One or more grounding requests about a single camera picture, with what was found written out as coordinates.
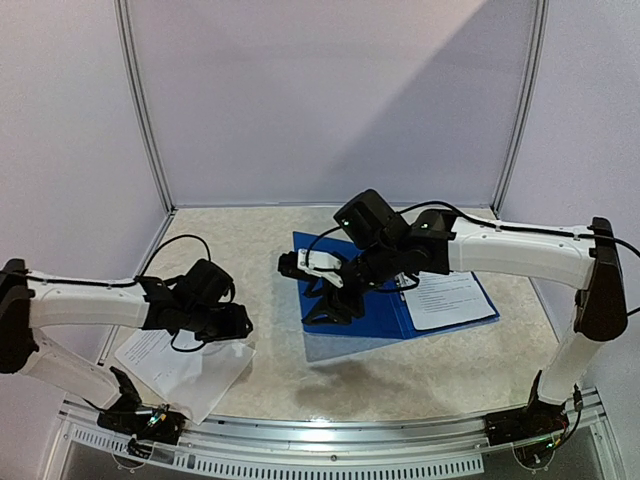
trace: robotic arm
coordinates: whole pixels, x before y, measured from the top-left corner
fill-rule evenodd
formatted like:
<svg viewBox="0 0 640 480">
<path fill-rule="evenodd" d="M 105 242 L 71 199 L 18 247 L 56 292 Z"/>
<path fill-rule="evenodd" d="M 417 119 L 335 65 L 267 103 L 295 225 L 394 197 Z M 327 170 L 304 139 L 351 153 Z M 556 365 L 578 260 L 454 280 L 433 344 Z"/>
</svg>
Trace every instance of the robotic arm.
<svg viewBox="0 0 640 480">
<path fill-rule="evenodd" d="M 0 373 L 35 377 L 84 398 L 100 410 L 101 427 L 175 444 L 185 421 L 181 414 L 165 408 L 158 423 L 157 412 L 141 410 L 124 372 L 93 365 L 40 329 L 110 324 L 171 334 L 188 330 L 203 343 L 246 338 L 253 326 L 245 307 L 232 303 L 234 292 L 233 279 L 204 259 L 172 279 L 116 282 L 59 278 L 10 260 L 0 271 Z M 221 303 L 227 294 L 229 302 Z"/>
<path fill-rule="evenodd" d="M 401 273 L 417 280 L 419 272 L 499 272 L 569 285 L 577 290 L 572 326 L 534 380 L 528 405 L 485 417 L 492 445 L 561 430 L 568 424 L 564 407 L 574 384 L 598 349 L 627 327 L 610 223 L 594 218 L 588 227 L 552 228 L 490 222 L 443 202 L 427 202 L 433 203 L 450 209 L 424 210 L 409 225 L 403 212 L 367 190 L 334 216 L 359 255 L 337 258 L 312 251 L 313 245 L 310 251 L 282 255 L 280 273 L 309 282 L 305 295 L 319 298 L 303 322 L 348 325 L 364 316 L 363 295 Z"/>
</svg>

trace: table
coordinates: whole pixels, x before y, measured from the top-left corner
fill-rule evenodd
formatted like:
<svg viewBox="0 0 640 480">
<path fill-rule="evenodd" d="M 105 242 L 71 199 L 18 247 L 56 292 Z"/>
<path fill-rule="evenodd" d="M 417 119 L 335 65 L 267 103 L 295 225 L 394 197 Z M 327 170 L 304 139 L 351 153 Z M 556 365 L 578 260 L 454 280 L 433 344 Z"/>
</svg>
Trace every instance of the table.
<svg viewBox="0 0 640 480">
<path fill-rule="evenodd" d="M 493 324 L 408 341 L 303 334 L 296 283 L 277 273 L 278 257 L 292 249 L 292 231 L 319 234 L 335 226 L 336 210 L 274 206 L 176 213 L 165 239 L 182 233 L 202 236 L 213 261 L 234 278 L 236 302 L 247 307 L 255 327 L 247 340 L 256 350 L 252 364 L 212 414 L 386 421 L 526 402 L 533 378 L 557 345 L 527 278 L 478 274 L 501 314 Z M 468 212 L 492 218 L 489 210 Z M 346 238 L 341 232 L 333 236 Z M 148 274 L 185 273 L 201 256 L 204 251 L 197 241 L 180 240 L 156 257 Z M 107 365 L 118 364 L 113 352 L 130 334 L 120 329 Z M 341 352 L 356 353 L 326 358 Z M 144 385 L 136 386 L 145 402 L 158 403 Z"/>
</svg>

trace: white paper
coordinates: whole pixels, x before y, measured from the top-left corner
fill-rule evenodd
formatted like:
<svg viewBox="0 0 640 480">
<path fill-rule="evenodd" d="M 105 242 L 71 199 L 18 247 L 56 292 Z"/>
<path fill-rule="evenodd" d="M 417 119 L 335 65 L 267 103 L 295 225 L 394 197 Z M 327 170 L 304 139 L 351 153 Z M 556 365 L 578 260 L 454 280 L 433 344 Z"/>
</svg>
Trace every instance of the white paper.
<svg viewBox="0 0 640 480">
<path fill-rule="evenodd" d="M 413 282 L 400 277 L 399 283 Z M 404 292 L 416 330 L 431 330 L 495 315 L 480 284 L 469 272 L 437 275 L 421 273 L 418 288 Z"/>
<path fill-rule="evenodd" d="M 116 359 L 156 394 L 200 424 L 249 365 L 255 351 L 241 342 L 212 343 L 178 353 L 165 331 L 138 330 L 116 351 Z M 189 348 L 179 338 L 176 347 Z"/>
</svg>

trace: blue folder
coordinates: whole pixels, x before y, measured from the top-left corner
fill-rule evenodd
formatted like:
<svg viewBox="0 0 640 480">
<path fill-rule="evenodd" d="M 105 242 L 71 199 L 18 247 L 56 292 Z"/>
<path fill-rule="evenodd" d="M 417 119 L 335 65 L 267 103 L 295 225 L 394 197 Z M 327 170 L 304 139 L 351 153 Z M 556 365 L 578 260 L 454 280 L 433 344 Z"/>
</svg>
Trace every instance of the blue folder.
<svg viewBox="0 0 640 480">
<path fill-rule="evenodd" d="M 297 251 L 301 248 L 308 248 L 315 238 L 315 235 L 308 233 L 293 232 L 294 249 Z M 333 238 L 321 239 L 313 249 L 322 252 L 339 253 L 349 260 L 360 253 L 360 250 L 358 250 L 353 243 Z M 318 301 L 318 298 L 307 298 L 304 296 L 307 285 L 307 282 L 298 281 L 302 317 L 306 316 Z M 384 285 L 384 288 L 393 289 L 397 288 L 397 285 L 391 280 Z M 484 325 L 498 321 L 500 318 L 498 310 L 493 305 L 493 302 L 491 302 L 484 288 L 482 288 L 482 292 L 495 312 L 494 315 L 452 326 L 434 328 L 432 330 L 416 330 L 414 328 L 411 315 L 409 314 L 409 308 L 401 293 L 384 294 L 375 292 L 368 293 L 364 296 L 365 316 L 362 318 L 354 318 L 351 325 L 304 325 L 303 327 L 307 333 L 322 335 L 395 339 L 409 339 L 441 332 L 452 332 L 475 325 Z"/>
</svg>

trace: marble pattern surface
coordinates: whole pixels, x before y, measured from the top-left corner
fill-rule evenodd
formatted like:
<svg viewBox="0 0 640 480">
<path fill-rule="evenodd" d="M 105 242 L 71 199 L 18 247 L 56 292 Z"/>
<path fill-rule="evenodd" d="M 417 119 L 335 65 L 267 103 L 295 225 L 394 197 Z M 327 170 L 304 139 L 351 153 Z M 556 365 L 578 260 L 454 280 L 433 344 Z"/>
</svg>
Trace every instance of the marble pattern surface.
<svg viewBox="0 0 640 480">
<path fill-rule="evenodd" d="M 296 284 L 276 272 L 277 260 L 291 250 L 293 230 L 321 233 L 335 225 L 335 211 L 259 207 L 177 213 L 166 238 L 182 233 L 205 238 L 214 262 L 235 279 L 236 301 L 246 305 L 255 326 L 246 340 L 256 350 L 252 364 L 213 413 L 279 420 L 408 420 L 526 402 L 536 372 L 557 345 L 527 278 L 478 274 L 501 314 L 489 325 L 401 342 L 304 335 Z M 341 232 L 333 236 L 346 238 Z M 184 273 L 203 255 L 197 241 L 178 241 L 156 257 L 149 274 Z M 130 334 L 122 328 L 114 349 Z M 322 360 L 345 352 L 356 353 Z M 113 350 L 107 363 L 117 364 Z M 137 386 L 145 401 L 158 402 L 144 385 Z"/>
</svg>

